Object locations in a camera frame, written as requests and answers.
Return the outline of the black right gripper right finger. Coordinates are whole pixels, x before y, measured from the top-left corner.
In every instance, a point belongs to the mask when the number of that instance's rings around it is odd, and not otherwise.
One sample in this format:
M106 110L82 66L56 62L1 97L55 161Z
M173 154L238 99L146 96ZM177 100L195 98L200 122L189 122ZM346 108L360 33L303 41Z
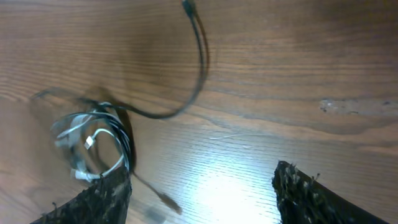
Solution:
M279 161L272 186L282 224L355 224L385 221L345 200L297 166Z

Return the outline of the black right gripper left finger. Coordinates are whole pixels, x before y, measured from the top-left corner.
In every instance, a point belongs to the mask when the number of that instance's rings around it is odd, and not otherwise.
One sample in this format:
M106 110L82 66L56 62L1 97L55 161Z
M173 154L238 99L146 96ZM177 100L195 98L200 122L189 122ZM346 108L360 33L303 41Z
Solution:
M33 224L125 224L131 193L129 172L120 167Z

